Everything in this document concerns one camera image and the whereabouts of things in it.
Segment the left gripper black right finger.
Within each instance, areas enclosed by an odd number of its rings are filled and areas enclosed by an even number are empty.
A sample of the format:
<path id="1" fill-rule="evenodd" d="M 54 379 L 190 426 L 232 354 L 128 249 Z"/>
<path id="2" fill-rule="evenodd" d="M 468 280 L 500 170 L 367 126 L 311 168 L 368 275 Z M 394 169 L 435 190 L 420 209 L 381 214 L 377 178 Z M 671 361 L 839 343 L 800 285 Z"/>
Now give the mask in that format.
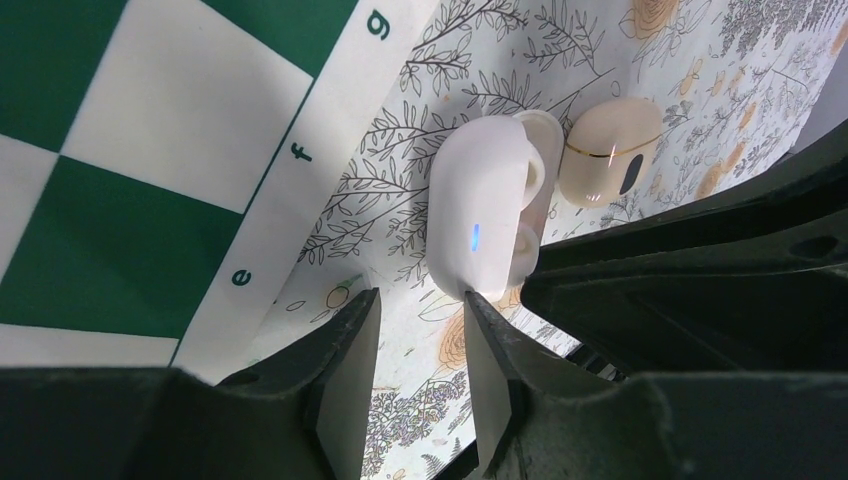
<path id="1" fill-rule="evenodd" d="M 477 292 L 464 297 L 464 336 L 480 475 L 495 479 L 533 415 L 533 397 L 597 393 L 615 384 L 600 356 L 578 349 L 576 363 L 515 328 Z"/>

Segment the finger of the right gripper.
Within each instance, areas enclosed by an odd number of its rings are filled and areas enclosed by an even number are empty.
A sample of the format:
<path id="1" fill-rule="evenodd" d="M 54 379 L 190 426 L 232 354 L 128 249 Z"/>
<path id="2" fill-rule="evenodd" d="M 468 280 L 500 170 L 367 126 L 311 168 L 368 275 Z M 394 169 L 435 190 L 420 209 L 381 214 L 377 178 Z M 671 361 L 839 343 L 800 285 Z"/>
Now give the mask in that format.
<path id="1" fill-rule="evenodd" d="M 847 369 L 847 128 L 766 173 L 545 246 L 522 304 L 626 374 Z"/>

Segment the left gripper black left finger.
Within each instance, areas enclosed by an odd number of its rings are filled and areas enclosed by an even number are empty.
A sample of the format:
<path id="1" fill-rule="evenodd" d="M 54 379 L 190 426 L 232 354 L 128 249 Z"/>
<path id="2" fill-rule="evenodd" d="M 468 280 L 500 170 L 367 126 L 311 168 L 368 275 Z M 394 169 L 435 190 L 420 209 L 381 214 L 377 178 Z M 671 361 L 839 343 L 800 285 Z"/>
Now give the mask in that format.
<path id="1" fill-rule="evenodd" d="M 376 288 L 322 326 L 218 387 L 248 401 L 232 434 L 236 479 L 361 475 L 380 333 Z"/>

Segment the beige earbud charging case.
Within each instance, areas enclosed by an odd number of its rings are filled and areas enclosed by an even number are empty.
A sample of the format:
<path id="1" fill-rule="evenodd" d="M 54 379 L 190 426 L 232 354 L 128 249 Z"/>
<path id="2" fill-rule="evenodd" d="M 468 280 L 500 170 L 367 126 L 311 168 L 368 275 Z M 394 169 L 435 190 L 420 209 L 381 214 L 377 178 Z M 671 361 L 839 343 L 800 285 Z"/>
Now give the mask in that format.
<path id="1" fill-rule="evenodd" d="M 559 188 L 582 208 L 608 205 L 644 178 L 662 135 L 662 111 L 653 101 L 623 97 L 583 113 L 566 137 Z"/>

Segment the white earbud case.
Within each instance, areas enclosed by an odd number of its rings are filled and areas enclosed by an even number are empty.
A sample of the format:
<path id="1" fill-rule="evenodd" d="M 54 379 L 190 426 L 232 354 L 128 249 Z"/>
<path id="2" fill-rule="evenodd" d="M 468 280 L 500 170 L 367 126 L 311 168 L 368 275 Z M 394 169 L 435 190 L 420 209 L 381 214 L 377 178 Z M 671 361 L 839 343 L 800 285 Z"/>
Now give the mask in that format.
<path id="1" fill-rule="evenodd" d="M 497 301 L 535 270 L 564 140 L 556 118 L 525 110 L 472 120 L 438 148 L 425 258 L 446 295 Z"/>

